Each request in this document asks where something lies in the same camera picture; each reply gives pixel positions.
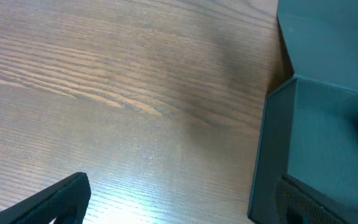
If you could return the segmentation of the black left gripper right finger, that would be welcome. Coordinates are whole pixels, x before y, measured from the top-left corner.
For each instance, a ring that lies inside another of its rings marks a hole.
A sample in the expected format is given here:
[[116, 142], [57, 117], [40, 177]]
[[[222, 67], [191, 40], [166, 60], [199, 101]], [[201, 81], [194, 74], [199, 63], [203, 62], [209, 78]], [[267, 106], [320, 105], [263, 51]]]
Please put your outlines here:
[[358, 224], [358, 212], [285, 174], [275, 188], [275, 211], [280, 224]]

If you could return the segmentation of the black fabric storage box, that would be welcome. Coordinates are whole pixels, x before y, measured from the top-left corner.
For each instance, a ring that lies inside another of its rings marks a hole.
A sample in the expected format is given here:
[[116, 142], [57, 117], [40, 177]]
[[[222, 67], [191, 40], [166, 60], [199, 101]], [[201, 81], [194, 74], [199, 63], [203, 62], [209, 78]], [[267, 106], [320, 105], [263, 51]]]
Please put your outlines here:
[[248, 217], [279, 223], [288, 174], [358, 212], [358, 0], [278, 3], [293, 75], [265, 99]]

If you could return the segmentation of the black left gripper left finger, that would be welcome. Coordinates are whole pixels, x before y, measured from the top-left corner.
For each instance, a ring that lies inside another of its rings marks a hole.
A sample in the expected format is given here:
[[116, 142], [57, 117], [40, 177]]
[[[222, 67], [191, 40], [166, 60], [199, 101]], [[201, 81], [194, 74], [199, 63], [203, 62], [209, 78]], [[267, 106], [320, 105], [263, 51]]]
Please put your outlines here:
[[82, 224], [91, 197], [84, 172], [76, 172], [0, 212], [0, 224]]

